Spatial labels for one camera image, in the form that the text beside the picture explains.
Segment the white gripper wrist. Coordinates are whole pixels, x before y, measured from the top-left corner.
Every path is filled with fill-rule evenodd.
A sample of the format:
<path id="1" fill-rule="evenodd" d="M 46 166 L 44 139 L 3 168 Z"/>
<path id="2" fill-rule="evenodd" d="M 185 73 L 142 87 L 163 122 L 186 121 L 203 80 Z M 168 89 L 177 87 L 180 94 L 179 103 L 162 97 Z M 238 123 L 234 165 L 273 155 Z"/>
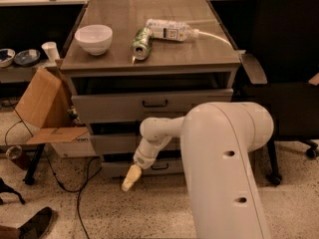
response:
<path id="1" fill-rule="evenodd" d="M 160 140 L 147 140 L 142 138 L 134 154 L 134 164 L 129 168 L 128 173 L 122 183 L 122 190 L 129 191 L 132 186 L 140 179 L 142 169 L 150 168 L 156 161 L 159 153 L 171 141 L 167 136 Z"/>

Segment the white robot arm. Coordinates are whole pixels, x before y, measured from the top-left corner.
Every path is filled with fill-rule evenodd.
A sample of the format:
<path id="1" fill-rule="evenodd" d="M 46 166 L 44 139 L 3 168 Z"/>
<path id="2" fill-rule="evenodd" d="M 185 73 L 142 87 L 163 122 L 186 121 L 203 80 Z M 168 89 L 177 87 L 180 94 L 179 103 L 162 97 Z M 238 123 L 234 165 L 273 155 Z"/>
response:
<path id="1" fill-rule="evenodd" d="M 148 118 L 122 184 L 129 190 L 174 137 L 198 239 L 271 239 L 248 154 L 272 137 L 270 113 L 256 103 L 205 103 L 177 119 Z"/>

